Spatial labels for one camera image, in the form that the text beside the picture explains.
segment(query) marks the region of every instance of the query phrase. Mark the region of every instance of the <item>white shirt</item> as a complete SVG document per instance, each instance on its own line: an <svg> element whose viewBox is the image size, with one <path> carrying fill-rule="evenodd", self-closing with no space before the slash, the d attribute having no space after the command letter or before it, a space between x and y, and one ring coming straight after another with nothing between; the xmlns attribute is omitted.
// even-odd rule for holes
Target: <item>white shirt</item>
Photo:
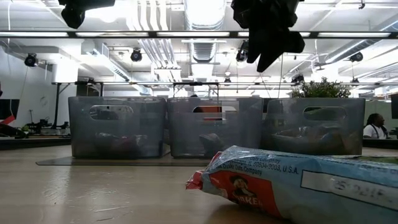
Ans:
<svg viewBox="0 0 398 224"><path fill-rule="evenodd" d="M377 134L379 134L378 139L386 139L387 138L387 136L386 136L386 134L384 134L383 130L379 127L376 127L375 125L373 125L373 126L367 125L363 129L363 136L369 136L369 137L372 137L373 139L377 139Z"/></svg>

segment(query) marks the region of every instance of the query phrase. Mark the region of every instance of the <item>clear plastic bin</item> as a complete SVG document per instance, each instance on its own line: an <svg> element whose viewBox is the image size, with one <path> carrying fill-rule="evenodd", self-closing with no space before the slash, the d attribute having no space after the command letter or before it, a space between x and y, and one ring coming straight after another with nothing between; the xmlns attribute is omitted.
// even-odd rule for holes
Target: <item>clear plastic bin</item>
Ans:
<svg viewBox="0 0 398 224"><path fill-rule="evenodd" d="M365 99L272 100L262 149L312 155L362 154Z"/></svg>
<svg viewBox="0 0 398 224"><path fill-rule="evenodd" d="M233 145L260 145L262 98L171 98L167 112L174 157L211 158Z"/></svg>
<svg viewBox="0 0 398 224"><path fill-rule="evenodd" d="M72 156L163 156L165 113L166 101L158 97L70 97Z"/></svg>

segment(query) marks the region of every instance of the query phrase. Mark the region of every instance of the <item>wooden table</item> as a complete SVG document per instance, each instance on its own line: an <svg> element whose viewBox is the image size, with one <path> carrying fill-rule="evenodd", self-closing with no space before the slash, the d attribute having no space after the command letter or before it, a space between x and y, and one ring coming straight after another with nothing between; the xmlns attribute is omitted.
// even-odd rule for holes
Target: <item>wooden table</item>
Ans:
<svg viewBox="0 0 398 224"><path fill-rule="evenodd" d="M364 153L397 155L385 149ZM0 223L286 223L185 190L201 167L35 165L70 155L70 146L0 151Z"/></svg>

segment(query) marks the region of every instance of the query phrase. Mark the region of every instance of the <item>potted plant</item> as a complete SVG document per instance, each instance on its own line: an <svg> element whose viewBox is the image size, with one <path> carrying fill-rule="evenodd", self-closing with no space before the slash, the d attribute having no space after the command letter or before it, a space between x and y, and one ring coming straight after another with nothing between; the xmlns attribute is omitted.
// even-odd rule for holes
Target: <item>potted plant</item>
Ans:
<svg viewBox="0 0 398 224"><path fill-rule="evenodd" d="M311 81L295 88L292 98L348 98L350 94L349 86L339 85L338 82L328 82L326 77L322 77L320 83Z"/></svg>
<svg viewBox="0 0 398 224"><path fill-rule="evenodd" d="M25 134L28 134L28 133L29 133L29 127L28 127L28 125L23 126L23 127L21 128L21 131L23 131Z"/></svg>

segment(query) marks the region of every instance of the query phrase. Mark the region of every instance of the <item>quaker logo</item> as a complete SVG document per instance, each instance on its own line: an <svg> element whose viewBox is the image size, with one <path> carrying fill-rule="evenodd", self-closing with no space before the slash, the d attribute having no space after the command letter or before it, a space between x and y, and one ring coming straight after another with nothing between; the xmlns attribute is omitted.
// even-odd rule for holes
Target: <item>quaker logo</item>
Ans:
<svg viewBox="0 0 398 224"><path fill-rule="evenodd" d="M228 200L281 217L271 181L229 170L209 174L209 177L211 184L220 190L220 195Z"/></svg>
<svg viewBox="0 0 398 224"><path fill-rule="evenodd" d="M232 176L229 178L229 180L235 188L232 194L239 203L250 204L253 207L261 206L261 203L258 200L256 193L249 190L248 180L239 175Z"/></svg>

